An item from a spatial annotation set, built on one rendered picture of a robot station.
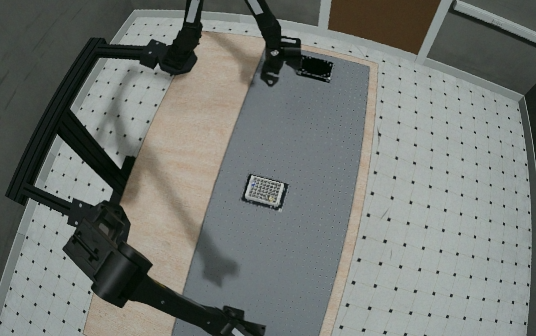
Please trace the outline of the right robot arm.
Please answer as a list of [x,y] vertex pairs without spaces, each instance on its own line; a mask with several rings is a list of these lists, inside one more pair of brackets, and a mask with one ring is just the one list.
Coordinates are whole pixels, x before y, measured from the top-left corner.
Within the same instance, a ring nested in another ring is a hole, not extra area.
[[127,300],[147,304],[212,336],[263,336],[265,325],[245,321],[244,316],[228,308],[224,311],[198,304],[147,275],[153,264],[124,240],[116,244],[118,235],[124,233],[122,216],[122,211],[99,204],[93,222],[83,216],[62,247],[93,282],[90,288],[98,297],[120,308]]

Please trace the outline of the white grid rack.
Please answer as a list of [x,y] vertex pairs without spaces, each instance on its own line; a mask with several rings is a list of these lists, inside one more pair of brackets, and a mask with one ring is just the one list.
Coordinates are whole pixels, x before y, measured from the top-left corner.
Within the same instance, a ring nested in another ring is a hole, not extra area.
[[[252,181],[255,182],[254,187],[251,185]],[[273,205],[273,206],[274,205],[278,206],[279,205],[278,203],[280,202],[280,198],[283,192],[283,188],[284,188],[283,183],[275,182],[272,180],[268,180],[268,179],[264,179],[264,178],[260,178],[260,177],[256,177],[252,175],[245,197],[254,201],[262,202],[262,203]],[[273,198],[272,202],[269,202],[270,197]]]

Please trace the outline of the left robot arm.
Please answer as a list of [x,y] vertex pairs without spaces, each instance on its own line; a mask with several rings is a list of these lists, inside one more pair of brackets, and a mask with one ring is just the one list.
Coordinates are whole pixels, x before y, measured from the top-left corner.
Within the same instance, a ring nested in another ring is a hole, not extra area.
[[[283,62],[286,61],[285,64],[294,70],[300,69],[303,60],[301,39],[281,36],[281,25],[270,11],[265,0],[244,1],[255,18],[265,41],[265,54],[271,58],[281,55],[279,58],[271,59],[271,68],[281,70]],[[200,44],[199,40],[202,38],[203,24],[201,21],[199,23],[199,20],[201,20],[203,3],[204,0],[186,1],[181,32],[178,31],[176,39],[173,39],[174,43],[172,42],[168,48],[167,54],[162,59],[162,64],[181,70],[193,50]]]

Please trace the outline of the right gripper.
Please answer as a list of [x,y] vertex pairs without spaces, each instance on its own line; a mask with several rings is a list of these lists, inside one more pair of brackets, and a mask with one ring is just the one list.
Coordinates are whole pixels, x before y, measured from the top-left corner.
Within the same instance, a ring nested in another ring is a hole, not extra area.
[[236,312],[239,315],[244,315],[244,310],[237,309],[237,308],[234,308],[234,307],[230,307],[230,306],[227,306],[227,305],[224,305],[222,310],[226,310],[227,308],[230,308],[232,311]]

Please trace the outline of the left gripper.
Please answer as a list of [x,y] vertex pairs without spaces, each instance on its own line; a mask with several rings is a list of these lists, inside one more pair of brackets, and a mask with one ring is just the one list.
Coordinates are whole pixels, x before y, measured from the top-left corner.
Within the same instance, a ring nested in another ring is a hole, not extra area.
[[[274,73],[275,75],[279,75],[279,72],[280,72],[279,69],[271,68],[271,59],[276,59],[276,58],[279,58],[280,56],[271,58],[265,54],[265,61],[261,69],[260,79],[264,81],[269,87],[273,87],[278,82],[279,77],[275,77],[267,73],[270,72],[270,73]],[[272,81],[272,84],[270,84],[268,80]]]

